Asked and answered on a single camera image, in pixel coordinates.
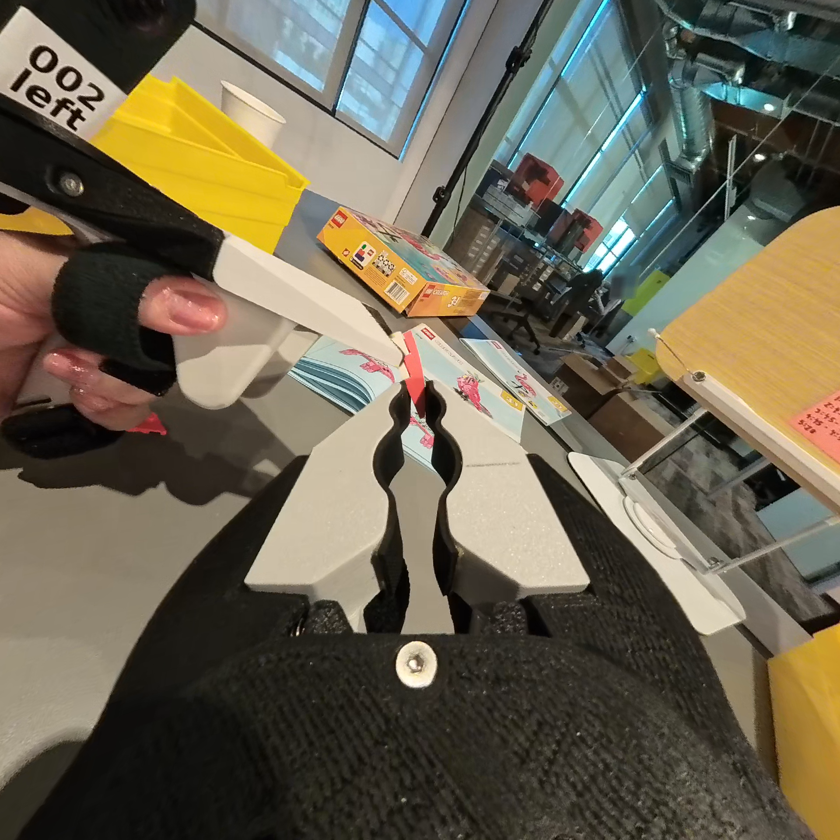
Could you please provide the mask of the black tripod pole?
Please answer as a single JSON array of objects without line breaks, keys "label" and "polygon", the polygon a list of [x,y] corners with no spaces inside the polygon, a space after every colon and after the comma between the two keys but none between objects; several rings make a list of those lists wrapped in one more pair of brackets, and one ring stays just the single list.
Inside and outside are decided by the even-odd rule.
[{"label": "black tripod pole", "polygon": [[552,5],[553,1],[542,1],[540,3],[537,12],[520,43],[511,48],[511,52],[506,60],[505,70],[479,118],[476,128],[469,137],[468,143],[459,156],[452,174],[448,178],[447,182],[444,185],[439,186],[434,192],[434,209],[432,213],[430,213],[429,218],[423,227],[422,236],[430,238],[434,232],[434,229],[441,216],[443,216],[444,210],[449,204],[459,181],[462,176],[466,175],[469,163],[478,150],[483,134],[487,130],[491,119],[507,94],[513,79],[519,73],[520,69],[528,63],[539,29],[541,28],[544,19],[547,17]]}]

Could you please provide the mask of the open light blue instruction booklet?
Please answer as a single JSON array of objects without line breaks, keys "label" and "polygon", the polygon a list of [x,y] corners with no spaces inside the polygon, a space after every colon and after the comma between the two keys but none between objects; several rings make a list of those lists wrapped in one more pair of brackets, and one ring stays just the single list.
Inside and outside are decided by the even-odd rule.
[{"label": "open light blue instruction booklet", "polygon": [[[289,375],[351,415],[403,381],[403,374],[396,367],[323,337],[300,358]],[[409,425],[402,433],[402,446],[406,456],[427,469],[433,468],[434,433],[414,404]]]}]

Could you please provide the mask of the brown cardboard box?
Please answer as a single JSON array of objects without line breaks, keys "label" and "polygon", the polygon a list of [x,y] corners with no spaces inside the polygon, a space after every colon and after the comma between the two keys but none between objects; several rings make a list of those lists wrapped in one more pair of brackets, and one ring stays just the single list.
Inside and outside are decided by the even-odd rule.
[{"label": "brown cardboard box", "polygon": [[627,459],[640,456],[676,427],[636,395],[608,366],[577,353],[563,357],[552,384],[564,387],[561,401],[573,408]]}]

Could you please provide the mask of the white paper cup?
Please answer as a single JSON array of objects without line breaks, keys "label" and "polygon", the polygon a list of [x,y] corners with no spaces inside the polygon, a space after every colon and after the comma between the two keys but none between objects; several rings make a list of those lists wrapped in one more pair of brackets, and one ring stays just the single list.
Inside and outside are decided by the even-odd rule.
[{"label": "white paper cup", "polygon": [[285,118],[253,94],[228,80],[220,82],[222,113],[272,150],[287,124]]}]

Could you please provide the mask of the pink sticky note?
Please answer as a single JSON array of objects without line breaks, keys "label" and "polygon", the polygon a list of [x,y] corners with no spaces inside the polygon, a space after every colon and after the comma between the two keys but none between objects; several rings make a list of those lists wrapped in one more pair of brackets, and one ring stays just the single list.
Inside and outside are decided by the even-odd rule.
[{"label": "pink sticky note", "polygon": [[825,457],[839,463],[839,391],[796,414],[790,426]]}]

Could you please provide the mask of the wooden book stand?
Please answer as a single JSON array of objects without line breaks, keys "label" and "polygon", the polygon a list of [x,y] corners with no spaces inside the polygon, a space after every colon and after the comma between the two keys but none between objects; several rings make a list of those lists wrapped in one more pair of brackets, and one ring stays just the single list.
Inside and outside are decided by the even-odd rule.
[{"label": "wooden book stand", "polygon": [[[837,282],[835,206],[789,227],[664,332],[650,330],[658,366],[698,403],[694,414],[622,469],[602,458],[570,455],[607,517],[630,537],[651,539],[648,525],[654,523],[676,556],[670,559],[656,542],[641,546],[660,556],[668,572],[682,563],[694,588],[723,585],[727,578],[751,584],[736,569],[838,525],[838,463],[790,426],[796,414],[838,391],[838,303],[827,301]],[[708,414],[818,497],[832,515],[737,559],[707,559],[650,493],[641,468]]]}]

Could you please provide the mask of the red slope brick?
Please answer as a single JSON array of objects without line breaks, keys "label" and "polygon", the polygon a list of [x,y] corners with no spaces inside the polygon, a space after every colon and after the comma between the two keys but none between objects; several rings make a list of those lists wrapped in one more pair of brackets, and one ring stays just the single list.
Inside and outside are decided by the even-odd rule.
[{"label": "red slope brick", "polygon": [[416,413],[419,417],[425,418],[426,377],[424,374],[422,359],[412,332],[404,332],[402,337],[406,346],[403,360],[403,367],[406,373],[406,389],[412,399]]}]

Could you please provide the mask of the red 3D printer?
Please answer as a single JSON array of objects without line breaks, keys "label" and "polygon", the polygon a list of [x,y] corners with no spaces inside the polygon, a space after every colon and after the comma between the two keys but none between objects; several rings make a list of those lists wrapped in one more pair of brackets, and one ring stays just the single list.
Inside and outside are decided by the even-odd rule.
[{"label": "red 3D printer", "polygon": [[563,185],[564,180],[551,164],[525,153],[513,172],[508,191],[520,203],[537,207],[545,201],[552,201]]},{"label": "red 3D printer", "polygon": [[582,256],[602,235],[603,226],[580,209],[561,208],[547,234],[548,245],[564,256]]}]

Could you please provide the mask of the metal storage shelf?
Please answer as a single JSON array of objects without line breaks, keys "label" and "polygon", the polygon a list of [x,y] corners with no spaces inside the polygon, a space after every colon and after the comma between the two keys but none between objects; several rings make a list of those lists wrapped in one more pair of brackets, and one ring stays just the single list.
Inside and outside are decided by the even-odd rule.
[{"label": "metal storage shelf", "polygon": [[508,191],[518,164],[508,168],[490,163],[469,203],[458,212],[445,249],[490,290],[553,301],[583,272],[582,258],[590,248],[581,256],[566,256],[548,245],[547,234],[561,208],[577,208],[562,204],[564,183],[552,201],[539,206],[520,203]]}]

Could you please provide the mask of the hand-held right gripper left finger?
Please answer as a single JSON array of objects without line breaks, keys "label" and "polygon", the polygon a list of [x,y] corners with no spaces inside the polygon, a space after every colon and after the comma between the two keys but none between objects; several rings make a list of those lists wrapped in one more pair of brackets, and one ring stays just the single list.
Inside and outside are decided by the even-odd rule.
[{"label": "hand-held right gripper left finger", "polygon": [[245,584],[338,603],[357,632],[397,634],[410,582],[391,483],[413,402],[395,384],[304,459]]}]

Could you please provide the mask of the orange brick set box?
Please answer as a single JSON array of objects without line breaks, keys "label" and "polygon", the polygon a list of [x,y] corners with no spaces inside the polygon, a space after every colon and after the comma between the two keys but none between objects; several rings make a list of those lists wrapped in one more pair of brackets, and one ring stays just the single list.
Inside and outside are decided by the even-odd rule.
[{"label": "orange brick set box", "polygon": [[395,312],[410,319],[469,318],[490,290],[420,234],[340,206],[318,241]]}]

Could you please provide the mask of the silver ceiling duct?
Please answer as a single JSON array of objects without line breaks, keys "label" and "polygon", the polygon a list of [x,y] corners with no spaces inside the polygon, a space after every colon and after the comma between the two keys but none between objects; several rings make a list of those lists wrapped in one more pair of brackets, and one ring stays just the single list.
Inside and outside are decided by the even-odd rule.
[{"label": "silver ceiling duct", "polygon": [[716,140],[714,103],[838,129],[838,2],[657,2],[687,175]]}]

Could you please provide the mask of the parrot cover instruction booklet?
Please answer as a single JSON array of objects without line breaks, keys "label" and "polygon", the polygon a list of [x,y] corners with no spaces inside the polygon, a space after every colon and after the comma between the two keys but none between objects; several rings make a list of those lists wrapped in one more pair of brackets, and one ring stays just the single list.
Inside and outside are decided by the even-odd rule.
[{"label": "parrot cover instruction booklet", "polygon": [[406,351],[405,372],[412,379],[446,385],[467,405],[521,442],[525,405],[462,358],[425,324],[393,335]]}]

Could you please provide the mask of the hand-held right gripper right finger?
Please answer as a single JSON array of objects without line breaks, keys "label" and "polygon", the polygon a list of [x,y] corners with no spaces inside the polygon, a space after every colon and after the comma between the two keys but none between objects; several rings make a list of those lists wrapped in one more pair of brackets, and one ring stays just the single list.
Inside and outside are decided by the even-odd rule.
[{"label": "hand-held right gripper right finger", "polygon": [[434,572],[456,634],[498,604],[578,595],[590,576],[529,454],[444,384],[425,386],[437,504]]}]

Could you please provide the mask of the flamingo cover instruction booklet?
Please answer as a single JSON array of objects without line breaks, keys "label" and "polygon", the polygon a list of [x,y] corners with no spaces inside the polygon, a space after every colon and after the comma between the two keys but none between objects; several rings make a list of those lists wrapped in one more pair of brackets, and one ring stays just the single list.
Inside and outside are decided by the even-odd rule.
[{"label": "flamingo cover instruction booklet", "polygon": [[570,408],[535,374],[528,372],[519,357],[501,342],[493,339],[461,339],[461,342],[543,426],[555,425],[571,415]]}]

